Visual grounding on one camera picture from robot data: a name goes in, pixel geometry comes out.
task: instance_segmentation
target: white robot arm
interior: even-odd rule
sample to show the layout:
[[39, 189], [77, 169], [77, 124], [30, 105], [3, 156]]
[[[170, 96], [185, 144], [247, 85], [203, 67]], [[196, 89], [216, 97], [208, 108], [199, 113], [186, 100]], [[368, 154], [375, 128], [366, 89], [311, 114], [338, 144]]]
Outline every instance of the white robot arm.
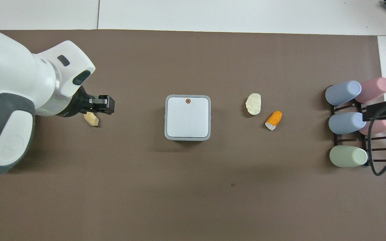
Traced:
[[81, 86], [94, 71], [90, 59], [71, 41], [31, 54], [0, 33], [0, 174], [28, 150], [35, 115], [114, 112], [110, 96], [88, 95]]

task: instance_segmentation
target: brown surface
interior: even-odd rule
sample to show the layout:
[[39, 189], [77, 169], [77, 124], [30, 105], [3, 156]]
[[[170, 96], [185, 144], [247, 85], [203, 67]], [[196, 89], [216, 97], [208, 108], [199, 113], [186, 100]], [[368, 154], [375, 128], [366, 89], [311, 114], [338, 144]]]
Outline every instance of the brown surface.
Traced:
[[[0, 176], [2, 240], [386, 240], [386, 174], [336, 168], [323, 90], [380, 76], [374, 36], [4, 31], [31, 52], [76, 43], [84, 87], [116, 113], [37, 119]], [[245, 99], [262, 95], [250, 116]], [[212, 101], [211, 137], [164, 136], [169, 94]], [[275, 131], [264, 127], [276, 110]]]

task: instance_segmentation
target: white square box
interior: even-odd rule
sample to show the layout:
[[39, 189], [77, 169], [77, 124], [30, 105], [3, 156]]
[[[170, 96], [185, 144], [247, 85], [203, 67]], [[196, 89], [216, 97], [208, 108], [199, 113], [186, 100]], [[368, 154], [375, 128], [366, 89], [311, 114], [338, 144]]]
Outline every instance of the white square box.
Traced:
[[206, 95], [169, 95], [165, 104], [165, 137], [204, 141], [211, 134], [211, 100]]

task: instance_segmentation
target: cup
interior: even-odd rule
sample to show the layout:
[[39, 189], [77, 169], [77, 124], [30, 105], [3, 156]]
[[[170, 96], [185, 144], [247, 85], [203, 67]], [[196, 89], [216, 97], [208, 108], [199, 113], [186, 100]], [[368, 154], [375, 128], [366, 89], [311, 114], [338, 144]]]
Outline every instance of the cup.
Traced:
[[326, 100], [330, 105], [341, 105], [358, 96], [361, 92], [361, 85], [355, 80], [345, 81], [332, 85], [326, 90]]
[[[366, 125], [359, 130], [360, 133], [367, 136], [369, 134], [368, 133], [369, 125], [370, 125], [370, 122], [366, 122]], [[372, 134], [382, 133], [385, 131], [386, 131], [386, 119], [377, 119], [375, 122], [373, 122]]]
[[328, 127], [334, 134], [343, 135], [363, 128], [363, 114], [359, 112], [346, 112], [334, 114], [328, 120]]
[[366, 151], [358, 147], [339, 145], [330, 151], [330, 160], [338, 167], [361, 166], [367, 159]]
[[369, 102], [386, 93], [386, 78], [379, 77], [361, 83], [361, 92], [355, 98], [360, 103]]

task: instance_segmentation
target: black cable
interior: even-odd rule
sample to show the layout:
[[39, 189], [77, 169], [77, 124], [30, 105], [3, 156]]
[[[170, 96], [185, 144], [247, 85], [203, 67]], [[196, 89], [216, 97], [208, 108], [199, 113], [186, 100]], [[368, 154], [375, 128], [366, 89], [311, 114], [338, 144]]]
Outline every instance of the black cable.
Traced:
[[372, 126], [375, 120], [386, 111], [386, 106], [382, 107], [379, 111], [375, 113], [375, 115], [372, 117], [370, 120], [370, 125], [369, 125], [369, 131], [368, 131], [368, 136], [367, 136], [367, 154], [369, 156], [369, 165], [372, 168], [373, 174], [380, 176], [386, 171], [386, 165], [382, 168], [380, 172], [376, 172], [374, 163], [373, 163], [373, 158], [372, 158]]

